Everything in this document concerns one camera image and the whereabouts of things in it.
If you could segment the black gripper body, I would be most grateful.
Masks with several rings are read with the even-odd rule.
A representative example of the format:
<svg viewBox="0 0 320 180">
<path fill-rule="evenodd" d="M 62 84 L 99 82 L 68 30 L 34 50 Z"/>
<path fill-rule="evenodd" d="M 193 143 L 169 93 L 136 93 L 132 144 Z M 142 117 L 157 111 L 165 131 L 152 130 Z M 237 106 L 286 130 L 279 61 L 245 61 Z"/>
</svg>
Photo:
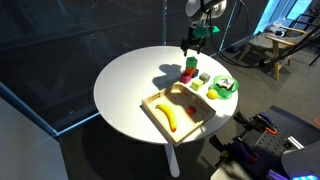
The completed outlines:
<svg viewBox="0 0 320 180">
<path fill-rule="evenodd" d="M 186 39 L 183 39 L 181 41 L 181 47 L 182 46 L 185 46 L 187 47 L 188 49 L 192 46 L 195 46 L 197 47 L 198 44 L 202 44 L 202 46 L 204 47 L 205 46 L 205 42 L 206 42 L 206 37 L 200 37 L 200 38 L 196 38 L 194 35 L 193 35 L 193 30 L 195 29 L 196 27 L 190 27 L 188 29 L 188 37 Z"/>
</svg>

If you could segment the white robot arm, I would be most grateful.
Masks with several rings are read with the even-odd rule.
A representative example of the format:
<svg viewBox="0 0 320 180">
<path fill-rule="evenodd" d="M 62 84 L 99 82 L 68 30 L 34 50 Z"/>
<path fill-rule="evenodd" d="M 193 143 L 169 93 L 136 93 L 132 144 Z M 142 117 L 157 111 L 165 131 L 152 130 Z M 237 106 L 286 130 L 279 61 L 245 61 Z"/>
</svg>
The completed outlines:
<svg viewBox="0 0 320 180">
<path fill-rule="evenodd" d="M 188 27 L 188 36 L 181 41 L 180 48 L 184 55 L 191 47 L 200 53 L 206 40 L 220 29 L 211 24 L 211 20 L 220 17 L 227 6 L 227 0 L 188 0 L 185 5 L 185 14 L 191 23 Z"/>
</svg>

